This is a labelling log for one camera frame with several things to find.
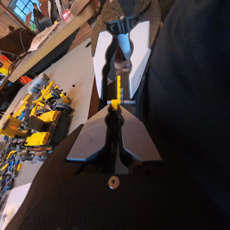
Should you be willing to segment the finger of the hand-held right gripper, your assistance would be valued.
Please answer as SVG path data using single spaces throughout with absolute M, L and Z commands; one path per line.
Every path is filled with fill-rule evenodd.
M 149 48 L 150 21 L 138 23 L 129 33 L 132 44 L 131 71 L 128 76 L 129 98 L 132 99 L 140 85 L 151 49 Z
M 93 65 L 98 96 L 101 100 L 107 100 L 108 80 L 115 80 L 115 55 L 116 42 L 114 36 L 108 31 L 99 32 L 93 55 Z

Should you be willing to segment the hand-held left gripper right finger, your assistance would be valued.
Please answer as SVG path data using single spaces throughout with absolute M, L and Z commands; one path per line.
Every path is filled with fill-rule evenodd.
M 121 140 L 125 152 L 138 162 L 162 161 L 143 122 L 122 106 L 119 108 L 122 118 Z

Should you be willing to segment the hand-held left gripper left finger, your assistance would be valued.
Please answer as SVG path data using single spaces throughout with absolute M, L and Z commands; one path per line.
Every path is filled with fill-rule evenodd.
M 68 161 L 90 161 L 104 150 L 108 142 L 107 118 L 111 105 L 105 106 L 83 125 L 68 156 Z

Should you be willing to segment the grey toy axle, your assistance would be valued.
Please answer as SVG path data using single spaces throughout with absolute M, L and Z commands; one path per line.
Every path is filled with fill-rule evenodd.
M 112 104 L 112 102 L 116 102 L 118 105 L 136 103 L 136 101 L 130 101 L 130 100 L 111 100 L 111 101 L 107 101 L 107 104 Z

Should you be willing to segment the grey desk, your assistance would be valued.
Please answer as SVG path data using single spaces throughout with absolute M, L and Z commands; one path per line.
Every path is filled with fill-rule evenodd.
M 71 107 L 74 109 L 71 115 L 71 124 L 68 134 L 71 134 L 80 124 L 88 119 L 91 94 L 94 82 L 94 67 L 91 55 L 91 46 L 85 46 L 90 38 L 67 53 L 58 62 L 53 64 L 45 74 L 54 81 L 71 100 Z M 32 183 L 43 162 L 25 161 L 19 175 L 15 178 L 14 188 Z M 7 198 L 0 210 L 2 214 Z

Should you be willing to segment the person's right hand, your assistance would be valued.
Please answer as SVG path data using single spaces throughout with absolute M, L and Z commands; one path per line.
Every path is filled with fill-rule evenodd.
M 130 62 L 127 60 L 115 59 L 114 62 L 115 69 L 123 70 L 124 72 L 130 71 Z

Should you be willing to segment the grey table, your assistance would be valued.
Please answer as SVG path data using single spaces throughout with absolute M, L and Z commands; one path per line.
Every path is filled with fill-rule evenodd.
M 79 13 L 74 16 L 71 13 L 67 21 L 60 21 L 57 29 L 52 35 L 42 43 L 36 51 L 26 54 L 17 64 L 16 67 L 8 75 L 8 81 L 15 82 L 22 76 L 25 76 L 37 63 L 45 58 L 52 50 L 58 47 L 64 40 L 75 33 L 85 22 L 87 22 L 95 13 L 98 5 L 98 0 L 87 0 L 83 2 L 78 1 L 80 7 Z

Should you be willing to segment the small red box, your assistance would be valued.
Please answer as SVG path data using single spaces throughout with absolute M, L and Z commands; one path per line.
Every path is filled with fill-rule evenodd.
M 61 19 L 63 21 L 66 21 L 71 15 L 71 11 L 68 9 L 68 10 L 65 10 L 62 15 L 61 15 Z

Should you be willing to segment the yellow toy vehicle model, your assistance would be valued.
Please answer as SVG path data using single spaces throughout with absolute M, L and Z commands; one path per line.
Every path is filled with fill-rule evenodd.
M 35 110 L 30 107 L 21 110 L 20 116 L 7 116 L 0 126 L 0 166 L 9 164 L 10 160 L 44 162 L 67 136 L 73 109 L 66 102 L 48 104 L 46 108 Z

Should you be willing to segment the white paper sheet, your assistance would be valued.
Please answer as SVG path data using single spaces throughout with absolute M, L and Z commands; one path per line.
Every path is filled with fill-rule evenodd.
M 37 34 L 30 45 L 30 48 L 28 49 L 27 52 L 32 52 L 36 51 L 38 47 L 44 43 L 51 35 L 52 33 L 57 29 L 59 26 L 60 22 L 55 23 L 54 25 L 47 27 L 45 30 Z

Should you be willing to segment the black swivel chair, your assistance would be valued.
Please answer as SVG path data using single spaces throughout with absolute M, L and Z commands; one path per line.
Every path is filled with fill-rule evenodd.
M 52 23 L 49 17 L 43 17 L 41 19 L 35 18 L 35 24 L 39 32 L 42 32 L 46 28 L 52 26 Z

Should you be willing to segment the grey toy battery box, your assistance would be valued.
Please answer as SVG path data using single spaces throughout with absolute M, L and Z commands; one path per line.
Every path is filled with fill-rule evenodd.
M 38 93 L 41 90 L 44 90 L 49 83 L 49 77 L 44 72 L 36 76 L 32 81 L 28 84 L 28 93 Z

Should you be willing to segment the orange black patterned object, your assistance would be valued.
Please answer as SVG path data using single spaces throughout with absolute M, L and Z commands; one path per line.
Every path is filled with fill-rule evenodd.
M 28 84 L 29 82 L 31 82 L 33 79 L 31 79 L 30 77 L 27 77 L 27 76 L 22 76 L 20 79 L 20 82 L 22 84 Z

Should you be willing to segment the pile of loose toy pieces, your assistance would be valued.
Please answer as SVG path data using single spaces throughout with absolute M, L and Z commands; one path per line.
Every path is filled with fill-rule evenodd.
M 56 101 L 66 102 L 70 104 L 70 99 L 66 97 L 66 93 L 62 92 L 63 90 L 55 84 L 54 81 L 48 83 L 48 86 L 41 90 L 38 93 L 27 93 L 23 100 L 20 100 L 15 109 L 11 112 L 13 116 L 20 116 L 21 110 L 30 107 L 32 112 L 29 112 L 30 115 L 35 115 L 36 108 L 46 108 L 52 110 L 49 107 L 49 103 Z M 0 166 L 0 208 L 2 208 L 6 198 L 7 191 L 10 191 L 14 187 L 15 178 L 18 176 L 19 171 L 22 167 L 21 160 L 10 160 L 10 163 Z

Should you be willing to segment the instruction booklet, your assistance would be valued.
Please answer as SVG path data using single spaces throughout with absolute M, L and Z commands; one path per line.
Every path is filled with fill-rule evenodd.
M 17 213 L 18 209 L 22 205 L 31 183 L 21 185 L 19 187 L 13 188 L 8 197 L 6 204 L 4 206 L 3 212 L 0 215 L 0 229 L 4 230 L 10 220 L 14 217 Z

